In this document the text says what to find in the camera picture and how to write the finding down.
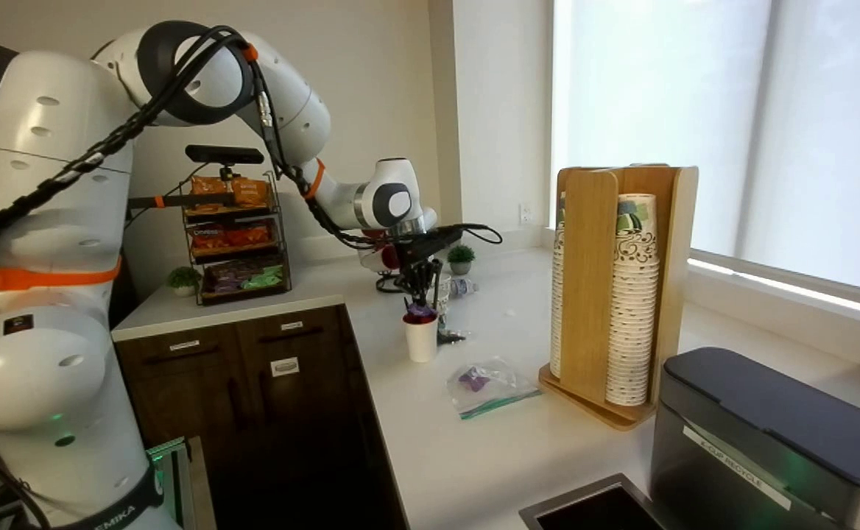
small white cup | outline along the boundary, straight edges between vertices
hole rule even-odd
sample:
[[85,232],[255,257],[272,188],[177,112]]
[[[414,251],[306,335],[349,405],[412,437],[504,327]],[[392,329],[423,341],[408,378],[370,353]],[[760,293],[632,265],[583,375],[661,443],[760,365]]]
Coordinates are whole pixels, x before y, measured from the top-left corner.
[[430,321],[402,318],[405,353],[412,362],[430,362],[436,353],[436,315]]

wooden paper towel holder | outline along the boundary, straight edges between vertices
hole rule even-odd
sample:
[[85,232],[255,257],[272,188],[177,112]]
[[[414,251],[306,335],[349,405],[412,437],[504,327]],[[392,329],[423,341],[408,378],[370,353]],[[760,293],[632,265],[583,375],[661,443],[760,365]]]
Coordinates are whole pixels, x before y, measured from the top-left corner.
[[[542,368],[542,382],[591,407],[604,418],[635,425],[654,409],[661,362],[677,350],[683,282],[694,215],[694,168],[626,166],[626,168],[561,168],[555,175],[555,213],[561,253],[552,269],[552,356],[558,375]],[[607,400],[611,271],[614,271],[614,206],[617,195],[657,197],[657,324],[644,407]]]

wooden rack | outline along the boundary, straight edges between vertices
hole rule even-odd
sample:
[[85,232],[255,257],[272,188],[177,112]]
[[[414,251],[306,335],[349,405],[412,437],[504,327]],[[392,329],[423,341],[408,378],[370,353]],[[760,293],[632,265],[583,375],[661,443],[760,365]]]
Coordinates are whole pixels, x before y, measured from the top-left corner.
[[190,195],[231,195],[231,203],[181,209],[189,260],[200,269],[196,304],[289,293],[286,229],[270,182],[193,176]]
[[558,375],[542,368],[542,382],[577,397],[614,422],[638,422],[648,407],[614,407],[607,400],[614,209],[617,195],[657,197],[657,324],[651,350],[648,397],[657,396],[658,368],[677,350],[683,281],[694,213],[694,168],[629,166],[629,168],[564,168],[555,176],[555,271],[552,276],[552,356]]

kitchen counter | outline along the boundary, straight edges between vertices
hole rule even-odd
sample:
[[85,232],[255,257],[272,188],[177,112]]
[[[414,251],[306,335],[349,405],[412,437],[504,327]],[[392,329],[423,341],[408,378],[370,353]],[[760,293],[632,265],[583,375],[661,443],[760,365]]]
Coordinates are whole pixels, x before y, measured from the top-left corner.
[[[551,349],[551,253],[527,244],[486,247],[477,293],[446,306],[464,341],[431,362],[405,359],[399,294],[376,294],[373,275],[353,260],[295,271],[295,288],[222,306],[193,306],[168,288],[112,329],[113,341],[231,324],[343,304],[359,341],[373,409],[405,519],[414,530],[524,530],[520,508],[610,474],[648,488],[651,427],[607,425],[571,397],[542,390],[517,405],[461,422],[446,397],[452,371],[501,359],[529,382]],[[860,407],[860,368],[783,335],[685,304],[679,350],[722,344]]]

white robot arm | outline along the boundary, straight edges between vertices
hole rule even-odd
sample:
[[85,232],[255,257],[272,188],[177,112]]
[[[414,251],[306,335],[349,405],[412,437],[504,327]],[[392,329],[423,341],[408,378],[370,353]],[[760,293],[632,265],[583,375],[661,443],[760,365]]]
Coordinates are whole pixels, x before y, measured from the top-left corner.
[[459,238],[431,229],[405,160],[376,163],[361,185],[330,179],[317,160],[330,116],[261,38],[169,22],[105,44],[94,63],[21,54],[0,84],[0,459],[34,527],[172,527],[153,505],[105,306],[128,142],[153,125],[230,116],[261,135],[330,232],[392,232],[405,293],[423,294],[426,257]]

